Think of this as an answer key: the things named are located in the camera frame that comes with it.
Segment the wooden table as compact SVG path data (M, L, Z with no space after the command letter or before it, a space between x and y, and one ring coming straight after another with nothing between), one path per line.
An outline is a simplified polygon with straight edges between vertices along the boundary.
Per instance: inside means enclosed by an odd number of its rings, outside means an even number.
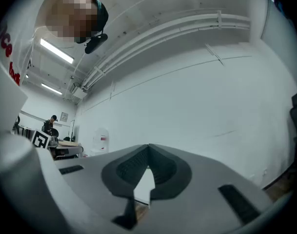
M59 146L81 147L81 144L77 142L63 140L63 141L59 141Z

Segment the white ceiling junction box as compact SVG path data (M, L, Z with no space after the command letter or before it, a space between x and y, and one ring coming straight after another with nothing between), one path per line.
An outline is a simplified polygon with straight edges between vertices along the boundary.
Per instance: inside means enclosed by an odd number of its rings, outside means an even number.
M78 82L74 82L70 88L70 93L79 99L83 99L87 96L87 92Z

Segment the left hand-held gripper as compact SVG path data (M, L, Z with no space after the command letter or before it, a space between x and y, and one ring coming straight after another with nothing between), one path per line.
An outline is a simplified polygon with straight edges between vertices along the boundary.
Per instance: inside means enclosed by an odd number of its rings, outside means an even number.
M82 146L58 146L57 137L50 136L38 129L33 132L31 142L37 148L48 149L53 152L53 157L74 157L81 154L84 149Z

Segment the person's white printed t-shirt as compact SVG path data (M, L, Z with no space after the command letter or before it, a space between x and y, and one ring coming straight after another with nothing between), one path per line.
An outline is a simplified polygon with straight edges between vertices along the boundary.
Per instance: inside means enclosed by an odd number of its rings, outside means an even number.
M35 23L44 0L16 0L0 23L0 132L11 130L27 100L21 90L31 66Z

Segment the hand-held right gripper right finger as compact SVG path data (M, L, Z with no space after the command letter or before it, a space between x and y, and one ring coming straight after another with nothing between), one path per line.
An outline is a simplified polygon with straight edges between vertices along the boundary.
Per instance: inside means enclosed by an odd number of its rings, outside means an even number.
M259 213L273 204L261 188L217 160L158 144L149 147L186 161L192 177L177 197L151 202L136 234L225 234L239 229L241 221L218 190L223 185L236 187Z

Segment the white ceiling pipe bundle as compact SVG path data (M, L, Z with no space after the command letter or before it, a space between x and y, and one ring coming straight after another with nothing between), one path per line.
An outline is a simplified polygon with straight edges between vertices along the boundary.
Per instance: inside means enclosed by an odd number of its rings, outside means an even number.
M111 54L106 55L94 66L92 73L85 79L82 86L88 90L124 62L167 40L202 30L250 30L250 24L249 17L223 14L220 10L211 14L186 16L165 22L138 34Z

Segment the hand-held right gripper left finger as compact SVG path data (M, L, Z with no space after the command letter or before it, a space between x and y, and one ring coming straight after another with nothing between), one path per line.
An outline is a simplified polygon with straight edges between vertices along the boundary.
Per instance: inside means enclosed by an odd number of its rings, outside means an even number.
M137 221L134 190L148 166L148 145L136 145L99 156L57 161L76 196L76 231L148 231L149 216Z

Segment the long ceiling light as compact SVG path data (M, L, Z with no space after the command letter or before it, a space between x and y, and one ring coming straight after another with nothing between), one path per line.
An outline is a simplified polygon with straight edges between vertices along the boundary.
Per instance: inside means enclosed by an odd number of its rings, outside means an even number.
M62 95L62 92L60 92L60 91L58 91L58 90L44 84L44 83L41 83L41 86L48 89L48 90L50 90L50 91L52 91L52 92L54 92L54 93L56 93L56 94L58 94L58 95Z
M55 47L51 43L47 42L44 39L40 39L40 45L44 48L46 48L48 51L52 52L53 54L57 55L64 61L68 62L69 64L72 64L74 61L74 58L68 55L67 53L61 51L59 48Z

